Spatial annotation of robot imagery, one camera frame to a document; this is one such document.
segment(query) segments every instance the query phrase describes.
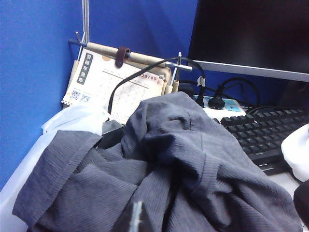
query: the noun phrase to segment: leather strap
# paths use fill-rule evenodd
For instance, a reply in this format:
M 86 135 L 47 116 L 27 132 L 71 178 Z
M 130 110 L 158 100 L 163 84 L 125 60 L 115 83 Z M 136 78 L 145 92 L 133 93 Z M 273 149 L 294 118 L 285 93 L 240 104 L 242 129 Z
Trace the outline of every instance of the leather strap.
M 124 60 L 126 58 L 126 53 L 127 52 L 130 52 L 130 49 L 127 48 L 127 47 L 122 47 L 121 46 L 121 47 L 118 48 L 118 51 L 116 53 L 116 62 L 115 62 L 117 68 L 121 68 L 122 67 L 122 65 L 124 63 Z

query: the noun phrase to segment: calendar page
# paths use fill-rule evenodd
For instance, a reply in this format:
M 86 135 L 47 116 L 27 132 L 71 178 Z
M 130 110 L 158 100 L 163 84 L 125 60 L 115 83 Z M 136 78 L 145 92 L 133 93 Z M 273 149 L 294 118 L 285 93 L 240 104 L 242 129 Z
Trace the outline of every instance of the calendar page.
M 128 64 L 117 68 L 114 59 L 84 49 L 62 103 L 75 105 L 82 102 L 107 109 L 116 85 L 138 71 L 139 68 Z M 121 85 L 114 95 L 112 117 L 125 124 L 140 101 L 161 95 L 163 82 L 159 75 L 145 72 Z

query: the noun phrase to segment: black keyboard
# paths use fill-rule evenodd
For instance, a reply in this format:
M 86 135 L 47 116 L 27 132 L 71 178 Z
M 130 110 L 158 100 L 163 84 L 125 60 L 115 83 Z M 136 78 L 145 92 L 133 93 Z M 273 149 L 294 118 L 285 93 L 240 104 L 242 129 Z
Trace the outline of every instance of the black keyboard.
M 238 140 L 248 157 L 267 175 L 289 170 L 281 143 L 309 123 L 309 112 L 293 109 L 224 117 L 220 122 Z

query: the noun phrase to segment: white power strip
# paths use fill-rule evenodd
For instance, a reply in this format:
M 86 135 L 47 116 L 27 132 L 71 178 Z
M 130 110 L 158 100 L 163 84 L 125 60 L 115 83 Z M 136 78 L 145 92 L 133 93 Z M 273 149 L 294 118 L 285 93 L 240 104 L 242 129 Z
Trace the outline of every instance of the white power strip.
M 225 106 L 223 109 L 221 110 L 211 109 L 208 107 L 208 100 L 211 98 L 212 97 L 204 96 L 204 111 L 210 118 L 216 118 L 219 121 L 221 121 L 223 117 L 246 115 L 246 112 L 242 109 L 239 103 L 233 99 L 223 98 L 223 101 L 225 102 Z

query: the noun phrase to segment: white cloth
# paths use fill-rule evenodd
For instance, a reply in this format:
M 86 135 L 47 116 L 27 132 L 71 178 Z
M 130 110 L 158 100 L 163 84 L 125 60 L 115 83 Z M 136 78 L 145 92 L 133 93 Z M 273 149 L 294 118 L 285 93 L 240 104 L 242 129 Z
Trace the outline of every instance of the white cloth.
M 81 104 L 60 111 L 42 125 L 43 135 L 38 138 L 0 192 L 1 232 L 25 232 L 27 230 L 26 223 L 12 215 L 12 209 L 19 191 L 56 132 L 74 130 L 102 135 L 102 124 L 109 117 L 110 115 L 103 108 Z
M 281 145 L 285 161 L 302 182 L 309 179 L 309 124 L 290 134 Z

